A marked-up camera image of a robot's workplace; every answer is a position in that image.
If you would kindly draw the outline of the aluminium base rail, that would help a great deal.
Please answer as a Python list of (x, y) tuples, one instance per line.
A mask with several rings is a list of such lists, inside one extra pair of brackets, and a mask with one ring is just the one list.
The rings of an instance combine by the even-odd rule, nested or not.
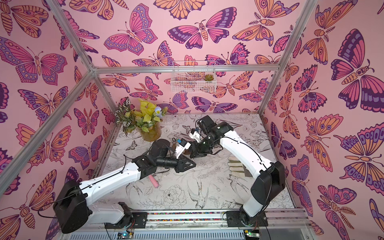
[(237, 210), (134, 212), (129, 228), (90, 225), (59, 240), (315, 240), (303, 210), (266, 210), (255, 224), (245, 225)]

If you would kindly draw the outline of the wooden watch stand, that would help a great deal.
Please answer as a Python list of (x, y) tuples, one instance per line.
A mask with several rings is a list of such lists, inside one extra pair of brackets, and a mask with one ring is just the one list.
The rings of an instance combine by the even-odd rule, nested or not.
[(191, 144), (189, 142), (185, 143), (176, 143), (174, 150), (174, 155), (181, 155), (185, 150), (188, 150), (191, 147)]

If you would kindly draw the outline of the purple pink toy shovel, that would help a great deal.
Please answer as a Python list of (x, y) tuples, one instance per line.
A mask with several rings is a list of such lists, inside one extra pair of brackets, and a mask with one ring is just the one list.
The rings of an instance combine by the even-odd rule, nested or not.
[(155, 189), (157, 189), (160, 186), (158, 181), (152, 175), (149, 175), (149, 180), (150, 180), (150, 182), (152, 183), (152, 185), (154, 186)]

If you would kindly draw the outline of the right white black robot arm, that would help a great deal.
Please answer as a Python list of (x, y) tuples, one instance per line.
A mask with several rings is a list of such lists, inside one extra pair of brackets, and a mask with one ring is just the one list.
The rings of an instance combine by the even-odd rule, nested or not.
[(216, 124), (209, 116), (204, 116), (196, 120), (196, 127), (190, 133), (194, 140), (191, 142), (191, 158), (215, 155), (213, 149), (218, 146), (236, 157), (255, 179), (251, 195), (239, 213), (244, 225), (254, 225), (271, 200), (285, 189), (284, 166), (254, 150), (227, 122)]

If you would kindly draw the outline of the amber vase with plants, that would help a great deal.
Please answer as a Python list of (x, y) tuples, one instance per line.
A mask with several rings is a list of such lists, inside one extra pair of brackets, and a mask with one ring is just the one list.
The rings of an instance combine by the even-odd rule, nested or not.
[(130, 99), (124, 98), (118, 103), (115, 118), (126, 135), (137, 130), (144, 141), (154, 142), (162, 134), (160, 122), (167, 112), (168, 107), (156, 106), (146, 100), (140, 100), (139, 108), (135, 109)]

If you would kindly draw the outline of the small succulent plant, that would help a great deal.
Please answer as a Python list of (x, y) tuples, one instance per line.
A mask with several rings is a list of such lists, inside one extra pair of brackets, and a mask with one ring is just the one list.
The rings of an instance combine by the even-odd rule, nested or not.
[(215, 79), (215, 77), (212, 74), (207, 74), (207, 75), (204, 76), (204, 81), (206, 81), (206, 82), (211, 82), (214, 79)]

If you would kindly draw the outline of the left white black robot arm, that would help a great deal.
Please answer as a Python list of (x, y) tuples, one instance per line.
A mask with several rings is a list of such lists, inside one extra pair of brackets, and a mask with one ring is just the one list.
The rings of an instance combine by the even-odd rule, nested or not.
[(103, 224), (107, 229), (130, 228), (134, 217), (128, 205), (119, 202), (116, 206), (98, 206), (96, 202), (116, 189), (134, 183), (157, 171), (157, 168), (174, 169), (182, 173), (196, 166), (183, 153), (191, 147), (184, 139), (178, 140), (176, 149), (165, 139), (152, 143), (150, 149), (117, 170), (100, 177), (64, 184), (53, 209), (63, 234), (73, 233), (86, 225)]

